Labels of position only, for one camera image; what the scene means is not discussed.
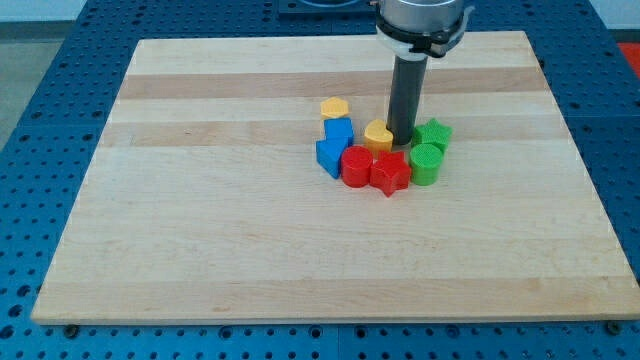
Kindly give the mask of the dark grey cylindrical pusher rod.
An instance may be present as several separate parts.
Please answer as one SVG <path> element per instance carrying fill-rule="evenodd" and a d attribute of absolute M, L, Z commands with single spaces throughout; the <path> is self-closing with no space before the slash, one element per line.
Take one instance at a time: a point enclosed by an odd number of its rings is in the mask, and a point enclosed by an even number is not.
<path fill-rule="evenodd" d="M 406 145 L 412 139 L 427 62 L 426 58 L 395 57 L 386 124 L 394 145 Z"/>

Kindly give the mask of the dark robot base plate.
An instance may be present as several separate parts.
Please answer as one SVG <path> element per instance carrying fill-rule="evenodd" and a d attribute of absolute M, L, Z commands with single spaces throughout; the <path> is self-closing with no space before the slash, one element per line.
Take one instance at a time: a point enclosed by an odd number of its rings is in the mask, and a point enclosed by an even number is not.
<path fill-rule="evenodd" d="M 373 14 L 368 0 L 274 0 L 279 17 Z"/>

